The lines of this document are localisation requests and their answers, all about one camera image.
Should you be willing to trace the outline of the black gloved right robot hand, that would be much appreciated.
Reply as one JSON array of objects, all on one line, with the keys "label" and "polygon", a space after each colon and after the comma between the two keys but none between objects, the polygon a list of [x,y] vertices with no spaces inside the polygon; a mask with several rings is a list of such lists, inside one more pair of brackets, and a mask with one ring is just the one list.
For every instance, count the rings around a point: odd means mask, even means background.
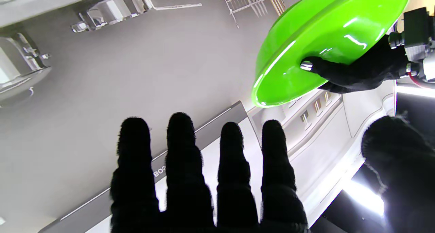
[{"label": "black gloved right robot hand", "polygon": [[[222,127],[216,187],[216,222],[211,191],[202,173],[194,125],[185,113],[171,116],[167,128],[167,207],[159,210],[151,168],[151,137],[142,118],[123,121],[118,168],[111,181],[112,233],[309,233],[296,191],[279,121],[262,128],[262,219],[250,186],[237,123]],[[370,124],[361,144],[365,163],[384,191],[385,218],[392,233],[434,232],[434,148],[400,117]]]}]

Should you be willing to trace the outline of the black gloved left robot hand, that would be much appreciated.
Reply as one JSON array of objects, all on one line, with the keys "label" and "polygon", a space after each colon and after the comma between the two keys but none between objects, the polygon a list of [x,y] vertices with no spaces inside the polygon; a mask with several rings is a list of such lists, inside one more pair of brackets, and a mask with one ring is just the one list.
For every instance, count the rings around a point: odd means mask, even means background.
[{"label": "black gloved left robot hand", "polygon": [[389,45],[389,35],[384,35],[350,65],[310,56],[301,61],[300,67],[327,80],[319,89],[342,95],[373,90],[384,81],[397,80],[404,76],[408,64],[411,64],[411,61],[408,60],[404,47],[392,49]]}]

